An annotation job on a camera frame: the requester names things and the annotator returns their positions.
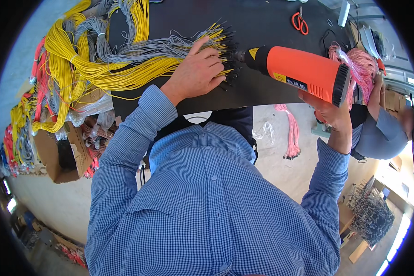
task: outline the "blue checkered shirt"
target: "blue checkered shirt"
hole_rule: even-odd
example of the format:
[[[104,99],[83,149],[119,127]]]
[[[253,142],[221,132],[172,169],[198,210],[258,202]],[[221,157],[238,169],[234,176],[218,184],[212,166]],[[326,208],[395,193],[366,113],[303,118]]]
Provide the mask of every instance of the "blue checkered shirt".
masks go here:
[[[150,86],[101,157],[85,248],[91,275],[336,272],[336,201],[348,155],[319,139],[319,162],[298,204],[252,165],[254,151],[238,131],[209,122],[156,142],[152,176],[137,192],[140,160],[176,117],[170,100]]]

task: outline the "white cable tie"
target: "white cable tie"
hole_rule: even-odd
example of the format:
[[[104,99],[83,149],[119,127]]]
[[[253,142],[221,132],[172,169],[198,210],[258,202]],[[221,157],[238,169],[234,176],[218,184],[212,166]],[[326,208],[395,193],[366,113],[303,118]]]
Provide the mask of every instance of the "white cable tie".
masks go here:
[[[77,55],[75,55],[75,56],[73,56],[72,58],[71,58],[71,63],[72,63],[72,60],[76,57]]]

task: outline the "scissors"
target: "scissors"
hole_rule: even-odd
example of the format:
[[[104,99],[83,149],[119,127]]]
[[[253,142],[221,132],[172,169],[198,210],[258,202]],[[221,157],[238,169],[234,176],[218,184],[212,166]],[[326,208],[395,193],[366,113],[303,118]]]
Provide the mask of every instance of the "scissors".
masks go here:
[[[296,22],[294,21],[294,18],[295,18],[296,16],[298,17],[298,25],[296,25]],[[302,33],[303,35],[308,34],[308,25],[307,25],[307,22],[305,22],[305,20],[302,18],[302,6],[301,6],[301,8],[300,8],[299,12],[295,13],[295,14],[292,16],[292,18],[291,18],[291,22],[293,23],[293,27],[294,27],[296,30],[301,31],[301,33]]]

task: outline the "shirt sleeve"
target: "shirt sleeve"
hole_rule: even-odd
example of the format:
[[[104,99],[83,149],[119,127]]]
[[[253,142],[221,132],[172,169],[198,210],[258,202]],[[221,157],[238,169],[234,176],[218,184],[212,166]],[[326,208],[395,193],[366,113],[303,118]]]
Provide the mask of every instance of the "shirt sleeve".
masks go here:
[[[156,87],[149,86],[138,107],[120,124],[95,172],[90,189],[90,219],[85,256],[89,271],[115,232],[118,222],[137,192],[135,174],[157,131],[177,117],[171,101]]]
[[[319,162],[311,177],[309,191],[302,198],[301,206],[314,220],[322,237],[328,240],[328,245],[334,249],[335,258],[330,259],[338,261],[332,262],[329,267],[336,273],[340,263],[337,199],[348,179],[350,155],[336,152],[320,138],[317,140],[317,154]]]
[[[383,107],[380,107],[376,127],[383,133],[383,135],[385,135],[385,138],[388,141],[393,140],[403,131],[397,118],[383,109]]]

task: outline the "finger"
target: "finger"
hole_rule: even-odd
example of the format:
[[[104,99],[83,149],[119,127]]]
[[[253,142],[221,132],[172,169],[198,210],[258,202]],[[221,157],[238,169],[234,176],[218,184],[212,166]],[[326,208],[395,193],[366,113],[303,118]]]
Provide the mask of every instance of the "finger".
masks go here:
[[[205,48],[201,52],[197,53],[196,57],[199,59],[208,58],[210,56],[219,57],[219,52],[213,48]]]
[[[223,82],[224,80],[226,80],[226,76],[224,76],[224,75],[220,75],[218,77],[214,77],[212,80],[210,80],[210,83],[207,86],[209,92],[212,91],[213,89],[215,89],[215,87],[217,87],[218,85],[220,85],[221,82]]]
[[[316,110],[318,111],[325,111],[328,110],[329,108],[332,108],[333,105],[329,102],[326,102],[316,96],[311,95],[308,92],[305,92],[303,90],[298,90],[298,96],[299,98],[308,103],[309,105],[311,105],[312,107],[314,107]]]
[[[224,70],[224,65],[222,63],[216,63],[215,65],[210,66],[210,76],[213,78],[214,76],[217,76],[221,71]]]
[[[199,39],[197,42],[193,43],[192,48],[190,49],[190,51],[188,52],[188,57],[189,56],[194,56],[199,52],[199,49],[201,49],[201,47],[204,45],[204,43],[206,43],[210,38],[207,36],[204,36],[203,38]]]
[[[210,67],[215,65],[216,63],[221,63],[221,60],[218,57],[208,57],[205,60],[205,64]]]

